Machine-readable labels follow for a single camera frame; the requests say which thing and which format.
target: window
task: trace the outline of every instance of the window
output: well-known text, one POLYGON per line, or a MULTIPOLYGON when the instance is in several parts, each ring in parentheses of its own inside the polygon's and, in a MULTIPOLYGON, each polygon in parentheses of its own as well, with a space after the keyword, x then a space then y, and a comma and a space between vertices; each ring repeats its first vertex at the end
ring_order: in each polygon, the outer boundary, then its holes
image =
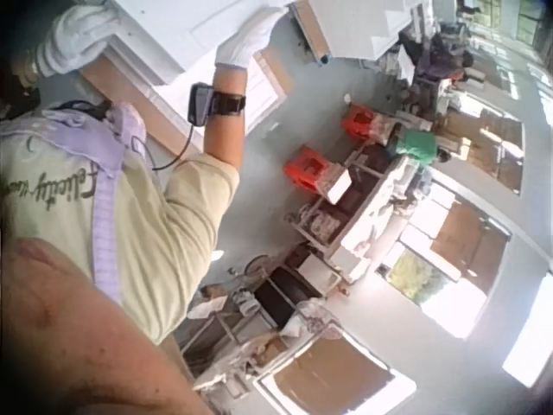
POLYGON ((254 385, 280 413, 385 415, 416 390, 343 329, 340 339, 316 336, 254 385))
POLYGON ((501 25, 501 0, 478 0, 481 13, 474 15, 474 21, 491 29, 501 25))
POLYGON ((553 275, 543 279, 526 321, 503 368, 526 387, 533 387, 553 353, 553 275))
POLYGON ((511 71, 508 71, 504 67, 498 68, 499 76, 501 77, 501 86, 505 91, 507 91, 513 99, 518 100, 520 96, 518 95, 518 88, 515 84, 515 78, 511 71))
POLYGON ((465 338, 493 287, 508 239, 497 221, 433 183, 381 271, 427 316, 465 338))
MULTIPOLYGON (((508 82, 514 80, 505 71, 508 82)), ((446 133, 460 141, 454 156, 484 170, 519 195, 524 167, 524 129, 509 114, 462 94, 462 114, 450 114, 446 133)))
POLYGON ((544 6, 538 0, 520 0, 518 12, 517 39, 531 45, 534 35, 542 19, 544 6))

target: white cabinet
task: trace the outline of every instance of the white cabinet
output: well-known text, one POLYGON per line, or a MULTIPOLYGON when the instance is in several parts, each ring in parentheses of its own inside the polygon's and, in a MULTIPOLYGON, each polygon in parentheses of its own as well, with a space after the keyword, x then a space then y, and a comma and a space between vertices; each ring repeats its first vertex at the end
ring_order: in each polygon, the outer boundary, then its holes
POLYGON ((170 84, 271 0, 111 0, 123 25, 112 47, 154 85, 170 84))

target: black device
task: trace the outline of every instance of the black device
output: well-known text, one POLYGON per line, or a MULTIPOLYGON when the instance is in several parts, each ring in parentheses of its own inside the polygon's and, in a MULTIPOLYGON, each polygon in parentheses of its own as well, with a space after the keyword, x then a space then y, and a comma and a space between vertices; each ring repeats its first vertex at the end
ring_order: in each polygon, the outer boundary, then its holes
POLYGON ((245 97, 230 93, 217 93, 203 82, 193 84, 188 101, 188 122, 203 127, 211 115, 238 116, 245 108, 245 97))

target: person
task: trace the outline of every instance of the person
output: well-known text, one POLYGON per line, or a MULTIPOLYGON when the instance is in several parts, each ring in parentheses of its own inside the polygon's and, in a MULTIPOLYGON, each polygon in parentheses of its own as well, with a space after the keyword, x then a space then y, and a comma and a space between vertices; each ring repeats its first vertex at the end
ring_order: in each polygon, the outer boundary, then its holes
POLYGON ((459 80, 464 76, 465 68, 474 64, 474 56, 467 50, 449 53, 440 35, 434 35, 426 47, 400 32, 399 42, 416 66, 416 73, 430 80, 459 80))
POLYGON ((426 167, 434 161, 446 163, 451 160, 451 153, 437 144, 435 135, 428 131, 402 128, 393 134, 385 146, 390 158, 406 155, 426 167))
POLYGON ((43 239, 2 252, 3 406, 68 415, 212 414, 178 367, 43 239))
MULTIPOLYGON (((286 12, 262 8, 219 46, 217 93, 245 96, 251 57, 267 47, 286 12)), ((163 193, 144 160, 146 131, 131 105, 62 105, 24 117, 12 105, 16 95, 35 95, 38 79, 93 61, 118 26, 115 10, 74 6, 35 50, 4 67, 2 85, 17 85, 2 91, 13 118, 0 124, 3 243, 48 242, 158 345, 184 320, 210 265, 239 182, 244 111, 209 118, 204 152, 180 163, 163 193)))

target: sleeve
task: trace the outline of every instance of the sleeve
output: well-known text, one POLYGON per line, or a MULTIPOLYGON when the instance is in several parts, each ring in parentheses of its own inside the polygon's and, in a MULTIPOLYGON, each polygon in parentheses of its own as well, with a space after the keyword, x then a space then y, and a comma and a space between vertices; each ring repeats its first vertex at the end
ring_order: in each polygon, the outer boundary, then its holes
POLYGON ((223 215, 239 183, 238 171, 200 154, 178 167, 170 177, 165 199, 168 226, 183 252, 183 266, 192 275, 187 284, 194 292, 207 273, 223 215))

